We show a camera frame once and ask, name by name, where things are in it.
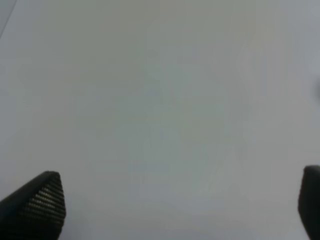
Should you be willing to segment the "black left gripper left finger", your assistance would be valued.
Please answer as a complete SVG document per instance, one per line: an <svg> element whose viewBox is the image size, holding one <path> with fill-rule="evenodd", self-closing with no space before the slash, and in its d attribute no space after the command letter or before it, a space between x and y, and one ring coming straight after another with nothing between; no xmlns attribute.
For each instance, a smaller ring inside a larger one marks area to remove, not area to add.
<svg viewBox="0 0 320 240"><path fill-rule="evenodd" d="M44 171L0 201L0 238L57 240L66 215L60 174Z"/></svg>

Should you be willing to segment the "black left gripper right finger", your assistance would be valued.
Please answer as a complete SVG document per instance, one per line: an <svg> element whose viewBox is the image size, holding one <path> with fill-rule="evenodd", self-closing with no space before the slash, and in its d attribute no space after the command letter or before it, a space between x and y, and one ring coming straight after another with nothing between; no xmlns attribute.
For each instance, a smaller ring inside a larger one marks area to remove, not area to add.
<svg viewBox="0 0 320 240"><path fill-rule="evenodd" d="M298 213L310 240L320 240L320 166L308 165L298 196Z"/></svg>

